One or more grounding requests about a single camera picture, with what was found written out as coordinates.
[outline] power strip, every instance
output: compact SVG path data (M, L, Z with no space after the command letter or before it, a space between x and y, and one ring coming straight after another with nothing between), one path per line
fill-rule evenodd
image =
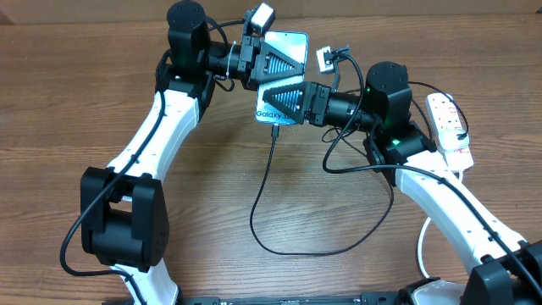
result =
M433 93L425 98L425 108L436 134L437 148L443 154L450 170L462 172L473 166L473 155L468 148L469 135L462 140L457 138L464 130L456 105L444 94Z

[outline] wood grain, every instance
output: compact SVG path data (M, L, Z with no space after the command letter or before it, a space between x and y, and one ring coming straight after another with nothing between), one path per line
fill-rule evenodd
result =
M0 0L15 24L161 21L178 0ZM215 19L239 19L261 0L197 0ZM534 14L540 0L268 0L277 18Z
M471 125L476 166L465 183L498 218L530 241L542 239L542 19L537 15L366 17L279 20L305 31L307 79L313 51L350 44L363 71L378 61L406 64L411 80L451 92ZM76 279L58 250L78 215L79 180L103 167L135 134L152 103L153 71L167 25L0 26L0 303L99 303L127 296L116 277ZM227 29L230 37L240 29ZM341 87L356 87L348 65ZM429 94L413 87L422 101ZM261 183L270 136L254 122L255 95L216 91L164 183L171 224L165 259L184 294L218 297L352 295L397 290L421 278L416 241L425 220L395 194L387 220L358 248L331 258L282 258L252 239L248 216ZM413 118L422 122L413 110ZM281 251L327 251L355 242L388 204L376 174L326 175L325 129L283 128L255 226ZM352 136L361 145L361 136ZM344 145L333 166L366 161ZM435 229L426 242L429 273L466 275ZM97 269L77 236L77 269Z

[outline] wooden table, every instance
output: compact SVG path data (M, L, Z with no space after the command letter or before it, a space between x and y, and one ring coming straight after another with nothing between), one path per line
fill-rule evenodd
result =
M350 44L363 71L396 61L411 80L453 94L468 117L476 163L465 184L514 230L542 239L542 16L288 19L274 28L309 34L308 80L331 82L317 73L316 48ZM58 250L79 214L82 173L104 167L147 116L166 32L165 22L0 27L0 303L127 297L116 276L65 274ZM235 27L226 32L231 41L240 34ZM342 71L341 87L356 87L353 68L343 64ZM420 102L430 93L413 90ZM171 224L165 260L185 296L351 295L421 279L416 242L426 216L398 191L385 222L348 253L285 258L258 246L248 217L271 137L268 126L254 121L254 104L255 93L240 86L215 91L164 182ZM423 124L414 109L413 118ZM322 171L324 132L310 125L281 131L255 218L273 249L346 247L386 209L381 176ZM361 145L361 136L352 138ZM344 144L332 161L366 163ZM425 258L432 275L467 278L434 227ZM75 269L104 267L82 251L78 235L68 261Z

